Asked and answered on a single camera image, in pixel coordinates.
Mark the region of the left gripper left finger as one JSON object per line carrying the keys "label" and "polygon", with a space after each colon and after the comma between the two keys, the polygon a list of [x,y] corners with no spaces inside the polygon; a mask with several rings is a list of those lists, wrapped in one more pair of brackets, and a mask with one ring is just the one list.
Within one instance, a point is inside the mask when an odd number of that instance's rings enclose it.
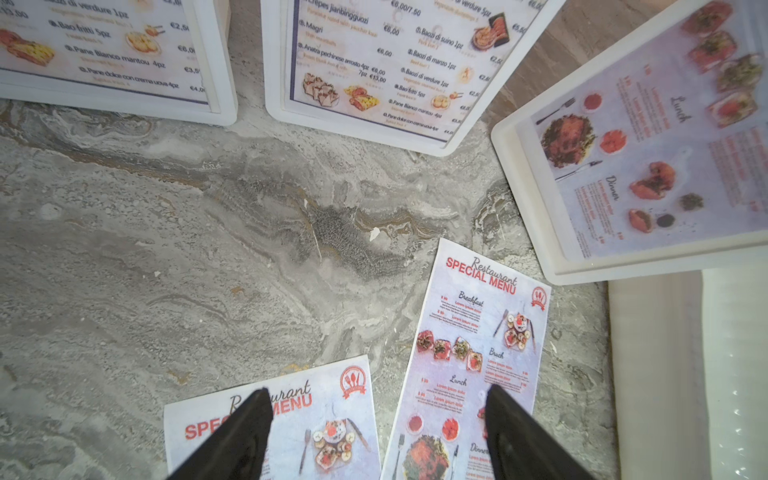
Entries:
{"label": "left gripper left finger", "polygon": [[258,480],[272,420],[269,391],[255,390],[167,479]]}

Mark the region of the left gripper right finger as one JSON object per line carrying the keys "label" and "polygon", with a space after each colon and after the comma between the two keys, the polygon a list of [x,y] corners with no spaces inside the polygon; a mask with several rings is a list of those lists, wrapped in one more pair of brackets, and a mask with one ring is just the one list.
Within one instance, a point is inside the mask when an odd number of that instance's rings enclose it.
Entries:
{"label": "left gripper right finger", "polygon": [[495,479],[593,479],[501,386],[486,398],[487,444]]}

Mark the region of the pink special menu sheet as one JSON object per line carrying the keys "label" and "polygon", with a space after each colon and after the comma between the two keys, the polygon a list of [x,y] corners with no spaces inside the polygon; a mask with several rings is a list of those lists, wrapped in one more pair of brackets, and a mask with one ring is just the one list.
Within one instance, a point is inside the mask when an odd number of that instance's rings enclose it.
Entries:
{"label": "pink special menu sheet", "polygon": [[764,231],[766,3],[697,2],[516,130],[570,261]]}
{"label": "pink special menu sheet", "polygon": [[373,389],[365,355],[166,405],[168,470],[180,467],[259,389],[268,390],[273,413],[262,478],[379,478]]}
{"label": "pink special menu sheet", "polygon": [[533,410],[552,291],[441,239],[423,301],[384,479],[490,479],[486,397]]}

